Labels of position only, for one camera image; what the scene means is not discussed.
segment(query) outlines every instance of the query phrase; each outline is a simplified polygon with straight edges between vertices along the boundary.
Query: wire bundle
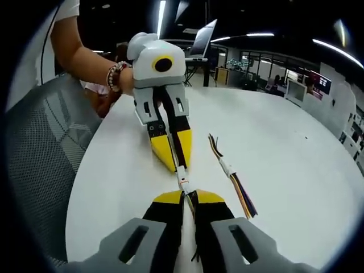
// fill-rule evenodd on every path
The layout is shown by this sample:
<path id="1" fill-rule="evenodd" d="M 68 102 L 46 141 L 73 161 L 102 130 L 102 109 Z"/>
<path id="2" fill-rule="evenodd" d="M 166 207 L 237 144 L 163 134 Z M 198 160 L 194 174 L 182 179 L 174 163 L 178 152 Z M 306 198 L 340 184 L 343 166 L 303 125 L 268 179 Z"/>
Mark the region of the wire bundle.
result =
<path id="1" fill-rule="evenodd" d="M 215 156 L 217 157 L 217 159 L 219 160 L 219 162 L 221 164 L 222 163 L 221 159 L 222 159 L 223 155 L 217 149 L 217 140 L 218 140 L 218 138 L 216 138 L 216 141 L 215 141 L 213 136 L 211 134 L 209 134 L 209 141 L 210 141 L 212 151 L 214 152 Z M 254 216 L 258 215 L 257 210 L 255 209 L 255 207 L 253 205 L 253 202 L 251 202 L 248 194 L 246 193 L 243 186 L 241 185 L 236 172 L 226 173 L 226 174 L 229 176 L 231 182 L 233 182 L 234 188 L 235 188 L 235 190 L 237 192 L 237 195 L 239 197 L 239 201 L 240 201 L 240 203 L 241 203 L 241 205 L 243 207 L 246 218 L 250 219 L 250 218 L 253 218 Z"/>

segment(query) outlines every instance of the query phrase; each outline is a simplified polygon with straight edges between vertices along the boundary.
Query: bracelet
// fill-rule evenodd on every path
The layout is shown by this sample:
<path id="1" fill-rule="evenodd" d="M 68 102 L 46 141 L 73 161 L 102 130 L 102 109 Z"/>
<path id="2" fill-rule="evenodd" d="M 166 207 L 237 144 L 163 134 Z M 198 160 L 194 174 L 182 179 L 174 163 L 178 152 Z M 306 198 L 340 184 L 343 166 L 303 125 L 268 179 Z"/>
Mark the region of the bracelet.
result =
<path id="1" fill-rule="evenodd" d="M 118 86 L 119 77 L 120 77 L 120 73 L 126 67 L 131 67 L 131 65 L 125 61 L 120 61 L 109 69 L 109 72 L 107 73 L 107 78 L 106 78 L 107 87 L 109 88 L 109 90 L 112 90 L 114 92 L 121 91 L 120 87 Z"/>

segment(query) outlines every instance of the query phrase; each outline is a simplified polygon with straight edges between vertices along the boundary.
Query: table surface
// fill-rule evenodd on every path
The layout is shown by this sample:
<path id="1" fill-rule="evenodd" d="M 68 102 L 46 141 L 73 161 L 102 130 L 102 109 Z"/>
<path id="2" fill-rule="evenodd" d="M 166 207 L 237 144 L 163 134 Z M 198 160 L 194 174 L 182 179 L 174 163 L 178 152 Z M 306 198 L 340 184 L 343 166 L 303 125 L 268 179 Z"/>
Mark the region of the table surface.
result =
<path id="1" fill-rule="evenodd" d="M 212 153 L 212 133 L 259 213 L 251 222 L 291 261 L 324 266 L 352 234 L 364 203 L 363 177 L 342 144 L 278 96 L 226 88 L 187 88 L 186 94 L 193 130 L 190 183 L 218 193 L 235 217 L 244 216 Z M 93 255 L 101 239 L 143 217 L 156 196 L 177 189 L 176 176 L 151 151 L 133 98 L 123 96 L 78 169 L 66 223 L 68 260 Z M 175 272 L 202 272 L 201 263 L 191 262 L 195 239 L 189 209 L 182 235 Z"/>

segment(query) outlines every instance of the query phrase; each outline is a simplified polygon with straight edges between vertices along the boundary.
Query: mesh chair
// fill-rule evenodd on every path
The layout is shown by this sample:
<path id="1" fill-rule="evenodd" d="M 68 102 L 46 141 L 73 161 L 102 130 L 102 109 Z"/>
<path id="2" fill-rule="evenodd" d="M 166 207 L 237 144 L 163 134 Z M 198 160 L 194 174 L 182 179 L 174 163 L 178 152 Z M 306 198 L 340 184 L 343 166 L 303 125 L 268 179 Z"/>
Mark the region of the mesh chair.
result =
<path id="1" fill-rule="evenodd" d="M 80 82 L 69 75 L 31 90 L 6 114 L 9 180 L 31 231 L 55 265 L 67 262 L 68 201 L 100 123 Z"/>

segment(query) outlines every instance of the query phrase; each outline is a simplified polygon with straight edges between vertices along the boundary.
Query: monitor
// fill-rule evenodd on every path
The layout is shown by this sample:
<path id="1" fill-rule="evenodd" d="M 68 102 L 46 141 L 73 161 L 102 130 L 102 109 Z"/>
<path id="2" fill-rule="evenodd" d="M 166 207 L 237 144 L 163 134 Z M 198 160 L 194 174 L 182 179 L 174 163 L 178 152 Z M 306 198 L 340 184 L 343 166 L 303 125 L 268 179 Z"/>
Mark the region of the monitor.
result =
<path id="1" fill-rule="evenodd" d="M 200 57 L 204 58 L 207 48 L 209 47 L 212 33 L 215 29 L 217 19 L 208 23 L 202 29 L 200 29 L 197 34 L 193 46 L 189 52 L 189 57 Z"/>
<path id="2" fill-rule="evenodd" d="M 297 81 L 288 80 L 287 92 L 284 97 L 294 104 L 301 106 L 306 92 L 307 86 Z"/>
<path id="3" fill-rule="evenodd" d="M 312 70 L 309 76 L 313 80 L 314 87 L 315 89 L 317 89 L 318 92 L 323 92 L 327 95 L 330 94 L 331 80 L 329 78 L 326 78 L 323 75 Z"/>

